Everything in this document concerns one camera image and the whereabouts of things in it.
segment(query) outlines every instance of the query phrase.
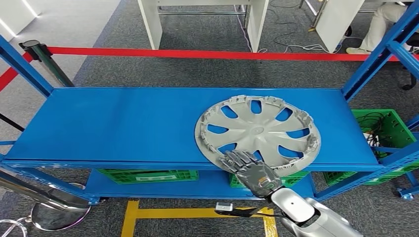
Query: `white panel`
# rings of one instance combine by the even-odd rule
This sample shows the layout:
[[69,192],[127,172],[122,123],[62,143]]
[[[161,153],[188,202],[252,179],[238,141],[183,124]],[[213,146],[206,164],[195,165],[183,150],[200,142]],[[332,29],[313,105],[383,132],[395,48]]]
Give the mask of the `white panel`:
[[330,53],[336,49],[363,3],[364,0],[329,0],[326,4],[316,31]]
[[159,49],[163,33],[156,3],[155,0],[138,0],[152,49]]
[[17,34],[23,30],[35,16],[21,0],[0,0],[0,18],[15,34]]
[[3,28],[3,26],[1,25],[0,25],[0,36],[3,36],[3,38],[6,39],[6,41],[10,41],[13,38],[13,36],[9,34],[9,32],[7,32],[7,30]]
[[158,6],[241,5],[251,0],[157,0]]
[[365,2],[398,2],[400,0],[365,0]]
[[260,36],[262,35],[268,4],[269,0],[251,0],[247,31],[253,53],[256,53],[259,48]]

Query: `white pants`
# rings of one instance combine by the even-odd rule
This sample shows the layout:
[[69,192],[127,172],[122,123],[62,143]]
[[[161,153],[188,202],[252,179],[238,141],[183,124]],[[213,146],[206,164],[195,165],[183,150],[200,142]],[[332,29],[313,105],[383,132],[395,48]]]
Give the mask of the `white pants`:
[[[403,13],[405,13],[406,9],[407,6],[400,6],[393,3],[387,3],[380,6],[374,13],[370,29],[359,48],[373,51],[384,36],[387,25],[397,22],[400,17],[402,17]],[[406,44],[403,46],[406,49],[410,48],[410,46],[407,46]]]

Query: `white table leg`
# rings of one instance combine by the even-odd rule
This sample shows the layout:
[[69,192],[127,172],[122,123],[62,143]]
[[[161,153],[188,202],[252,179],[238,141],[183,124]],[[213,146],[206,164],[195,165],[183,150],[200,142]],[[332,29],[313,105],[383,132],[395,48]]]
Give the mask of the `white table leg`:
[[162,39],[162,24],[160,23],[159,12],[156,0],[138,0],[141,15],[144,20],[145,29],[152,49],[159,49]]
[[251,9],[247,31],[253,53],[256,53],[259,48],[260,36],[262,35],[268,4],[269,0],[251,0],[250,2]]

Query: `white shoe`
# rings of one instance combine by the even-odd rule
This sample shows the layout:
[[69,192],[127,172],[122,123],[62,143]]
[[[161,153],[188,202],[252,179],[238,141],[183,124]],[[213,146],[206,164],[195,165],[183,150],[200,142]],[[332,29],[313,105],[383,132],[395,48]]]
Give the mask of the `white shoe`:
[[348,54],[370,54],[371,51],[361,49],[361,48],[347,48],[346,52]]

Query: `robotic arm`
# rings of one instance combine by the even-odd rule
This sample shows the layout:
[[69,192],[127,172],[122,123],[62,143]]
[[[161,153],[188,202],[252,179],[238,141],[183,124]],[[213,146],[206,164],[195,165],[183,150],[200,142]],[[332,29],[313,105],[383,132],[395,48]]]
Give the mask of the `robotic arm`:
[[220,161],[258,198],[274,203],[282,215],[258,213],[267,205],[247,210],[234,209],[232,203],[217,203],[215,212],[221,215],[279,217],[281,224],[296,237],[362,237],[339,214],[311,198],[302,198],[282,185],[280,177],[263,161],[247,151],[227,152]]

